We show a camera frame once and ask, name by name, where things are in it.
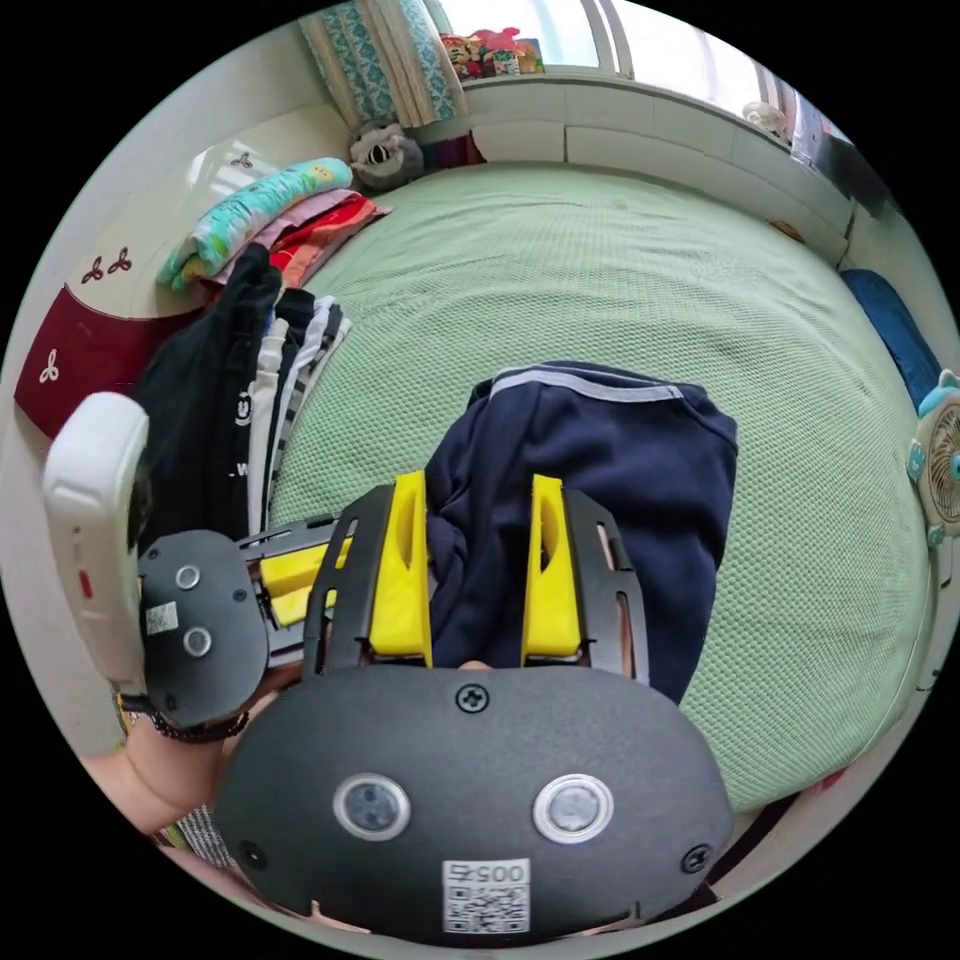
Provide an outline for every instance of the white stuffed toy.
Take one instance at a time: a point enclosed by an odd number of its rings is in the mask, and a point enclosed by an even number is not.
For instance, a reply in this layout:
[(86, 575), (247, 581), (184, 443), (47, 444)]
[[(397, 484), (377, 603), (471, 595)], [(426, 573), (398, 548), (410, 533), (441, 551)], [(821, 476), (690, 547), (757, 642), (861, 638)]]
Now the white stuffed toy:
[(350, 166), (373, 190), (396, 190), (423, 176), (423, 151), (399, 123), (373, 121), (360, 128), (350, 147)]

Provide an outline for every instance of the green bedspread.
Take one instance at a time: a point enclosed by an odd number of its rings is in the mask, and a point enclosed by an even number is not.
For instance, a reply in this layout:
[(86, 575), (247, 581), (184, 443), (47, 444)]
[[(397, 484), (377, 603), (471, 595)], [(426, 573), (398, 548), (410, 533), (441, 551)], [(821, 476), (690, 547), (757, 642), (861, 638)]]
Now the green bedspread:
[(739, 426), (727, 554), (684, 700), (739, 810), (897, 718), (928, 604), (916, 417), (835, 271), (702, 196), (562, 166), (428, 177), (311, 281), (354, 328), (309, 397), (272, 520), (422, 467), (475, 383), (574, 358), (702, 384)]

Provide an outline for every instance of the pink towel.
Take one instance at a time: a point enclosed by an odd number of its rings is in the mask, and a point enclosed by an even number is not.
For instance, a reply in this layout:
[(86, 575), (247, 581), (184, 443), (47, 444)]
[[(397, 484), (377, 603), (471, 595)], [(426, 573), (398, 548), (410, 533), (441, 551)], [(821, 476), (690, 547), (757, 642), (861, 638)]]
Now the pink towel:
[(267, 224), (256, 236), (251, 237), (234, 255), (233, 259), (215, 276), (206, 279), (207, 283), (214, 283), (218, 286), (226, 284), (233, 273), (240, 255), (251, 243), (263, 244), (268, 250), (277, 241), (280, 234), (286, 230), (295, 230), (302, 227), (308, 220), (319, 217), (322, 213), (332, 210), (346, 200), (352, 200), (359, 197), (360, 194), (355, 190), (329, 190), (326, 193), (318, 193), (314, 197), (307, 197), (295, 203), (289, 210), (281, 213), (276, 220)]

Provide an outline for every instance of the red blanket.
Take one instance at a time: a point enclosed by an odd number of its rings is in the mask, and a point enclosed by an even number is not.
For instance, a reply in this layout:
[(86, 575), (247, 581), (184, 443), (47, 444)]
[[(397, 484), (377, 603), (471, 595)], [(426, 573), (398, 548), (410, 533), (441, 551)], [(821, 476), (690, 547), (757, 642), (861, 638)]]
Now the red blanket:
[(270, 263), (288, 287), (302, 287), (350, 237), (389, 212), (357, 194), (282, 234), (270, 247)]

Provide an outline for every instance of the window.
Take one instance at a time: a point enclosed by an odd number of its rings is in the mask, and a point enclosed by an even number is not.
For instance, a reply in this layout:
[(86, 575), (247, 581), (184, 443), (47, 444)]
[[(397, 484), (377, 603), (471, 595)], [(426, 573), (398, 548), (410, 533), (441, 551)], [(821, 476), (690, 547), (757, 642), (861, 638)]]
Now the window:
[(516, 27), (536, 38), (548, 74), (633, 80), (740, 117), (748, 103), (779, 106), (746, 54), (630, 0), (428, 0), (427, 7), (442, 31)]

